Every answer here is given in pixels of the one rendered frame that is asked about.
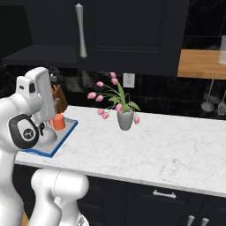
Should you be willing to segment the wooden wall shelf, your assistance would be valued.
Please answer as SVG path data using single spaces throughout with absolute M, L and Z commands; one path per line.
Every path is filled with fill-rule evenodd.
M 226 65 L 218 63 L 218 50 L 182 49 L 177 76 L 226 80 Z

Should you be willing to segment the black upper cabinet door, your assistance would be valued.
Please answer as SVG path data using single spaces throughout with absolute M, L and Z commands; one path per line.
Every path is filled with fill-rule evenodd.
M 26 13 L 36 44 L 74 46 L 80 56 L 79 26 L 75 5 L 83 0 L 26 0 Z
M 175 76 L 190 0 L 87 0 L 87 67 Z

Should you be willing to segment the pink tulip bunch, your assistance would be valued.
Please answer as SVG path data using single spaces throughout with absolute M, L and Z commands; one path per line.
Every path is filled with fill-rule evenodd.
M 106 87 L 107 90 L 104 93 L 96 93 L 90 92 L 87 95 L 88 100 L 95 100 L 96 102 L 102 102 L 104 98 L 108 97 L 109 102 L 113 102 L 111 107 L 107 107 L 106 109 L 98 109 L 97 114 L 100 115 L 103 119 L 107 119 L 109 117 L 109 112 L 112 109 L 115 109 L 117 113 L 122 112 L 123 114 L 127 113 L 130 109 L 136 114 L 137 110 L 140 110 L 139 106 L 132 102 L 129 94 L 125 94 L 124 90 L 117 79 L 117 75 L 114 72 L 110 74 L 111 83 L 114 86 L 117 86 L 117 90 L 112 87 L 105 85 L 102 81 L 98 81 L 96 85 L 98 87 Z M 135 124 L 139 123 L 139 117 L 136 114 L 133 118 Z

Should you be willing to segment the blue rimmed grey tray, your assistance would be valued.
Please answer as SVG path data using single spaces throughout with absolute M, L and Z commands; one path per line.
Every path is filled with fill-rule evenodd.
M 63 145 L 66 139 L 70 136 L 74 128 L 78 125 L 77 120 L 72 120 L 70 118 L 65 118 L 64 120 L 65 128 L 62 131 L 56 131 L 57 139 L 53 144 L 46 147 L 40 147 L 38 144 L 36 144 L 32 148 L 22 149 L 22 152 L 52 158 L 57 152 L 57 150 Z

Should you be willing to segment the black cabinet door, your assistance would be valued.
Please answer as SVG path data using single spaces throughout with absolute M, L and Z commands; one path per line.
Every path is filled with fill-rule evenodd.
M 170 203 L 128 198 L 125 226 L 187 226 L 189 215 L 196 217 L 198 212 Z
M 87 67 L 175 76 L 190 0 L 87 0 Z
M 80 56 L 79 26 L 75 5 L 83 0 L 26 0 L 26 13 L 36 44 L 74 46 Z
M 201 226 L 202 218 L 209 219 L 206 226 L 226 226 L 226 198 L 206 195 L 197 226 Z

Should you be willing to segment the orange mug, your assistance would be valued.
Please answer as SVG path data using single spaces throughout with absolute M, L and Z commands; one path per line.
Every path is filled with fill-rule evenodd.
M 65 121 L 63 114 L 56 114 L 55 117 L 49 120 L 49 125 L 53 127 L 56 131 L 61 131 L 65 128 Z

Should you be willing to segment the black drawer front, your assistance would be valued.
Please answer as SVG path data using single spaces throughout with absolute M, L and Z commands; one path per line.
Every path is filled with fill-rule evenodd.
M 154 196 L 154 190 L 162 193 L 175 193 L 177 197 L 175 199 L 169 199 L 165 197 Z M 198 194 L 195 192 L 185 192 L 169 188 L 162 188 L 152 185 L 139 185 L 134 183 L 127 184 L 127 196 L 139 200 L 159 200 L 161 202 L 167 202 L 195 209 L 199 209 L 202 206 L 205 198 L 203 194 Z

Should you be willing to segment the silver hanging spatula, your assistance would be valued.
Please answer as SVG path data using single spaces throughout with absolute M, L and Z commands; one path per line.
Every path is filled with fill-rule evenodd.
M 224 97 L 222 98 L 222 101 L 218 105 L 217 113 L 219 116 L 225 116 L 226 115 L 226 104 L 224 103 Z

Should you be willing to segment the grey vase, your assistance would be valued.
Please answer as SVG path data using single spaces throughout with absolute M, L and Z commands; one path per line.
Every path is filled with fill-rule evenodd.
M 128 131 L 131 128 L 133 115 L 134 115 L 134 112 L 132 109 L 130 109 L 129 112 L 123 113 L 122 111 L 119 111 L 117 113 L 117 121 L 119 123 L 119 127 L 121 130 Z

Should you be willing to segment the white wall outlet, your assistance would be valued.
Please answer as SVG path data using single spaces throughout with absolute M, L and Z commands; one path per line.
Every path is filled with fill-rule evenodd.
M 135 74 L 124 73 L 123 74 L 123 87 L 134 88 L 135 87 Z

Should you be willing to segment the clear glass jar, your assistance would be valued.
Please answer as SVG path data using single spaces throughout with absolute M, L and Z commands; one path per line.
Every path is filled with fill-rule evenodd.
M 219 49 L 218 63 L 226 65 L 226 35 L 222 36 L 221 45 Z

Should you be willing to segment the silver kettle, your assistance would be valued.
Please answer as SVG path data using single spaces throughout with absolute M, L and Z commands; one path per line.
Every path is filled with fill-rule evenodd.
M 45 125 L 44 122 L 39 124 L 38 130 L 39 139 L 37 145 L 39 147 L 48 147 L 57 141 L 57 134 L 52 128 L 49 128 L 47 125 Z

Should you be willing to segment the brown wooden knife block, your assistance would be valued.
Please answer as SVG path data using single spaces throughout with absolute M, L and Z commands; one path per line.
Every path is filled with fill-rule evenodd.
M 64 113 L 68 107 L 68 102 L 64 96 L 63 89 L 60 85 L 52 85 L 50 92 L 52 93 L 55 101 L 55 112 L 57 114 Z

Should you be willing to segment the silver hanging ladle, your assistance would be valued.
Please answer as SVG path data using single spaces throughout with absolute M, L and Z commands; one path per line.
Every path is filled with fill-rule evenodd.
M 214 81 L 215 81 L 215 80 L 212 79 L 211 85 L 210 85 L 210 88 L 209 88 L 209 91 L 208 91 L 207 99 L 206 99 L 203 103 L 201 103 L 201 108 L 202 108 L 202 110 L 205 111 L 205 112 L 211 112 L 211 111 L 213 111 L 214 108 L 215 108 L 214 105 L 213 105 L 211 102 L 208 101 L 208 100 L 209 100 L 209 96 L 210 96 L 210 94 L 211 94 L 211 90 L 212 90 Z

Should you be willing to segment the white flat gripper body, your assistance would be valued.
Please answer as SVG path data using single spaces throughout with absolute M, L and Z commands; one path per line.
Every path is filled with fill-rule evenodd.
M 34 112 L 37 124 L 48 121 L 56 115 L 53 95 L 50 92 L 49 70 L 37 67 L 27 72 L 25 77 L 35 84 L 36 93 L 41 106 Z

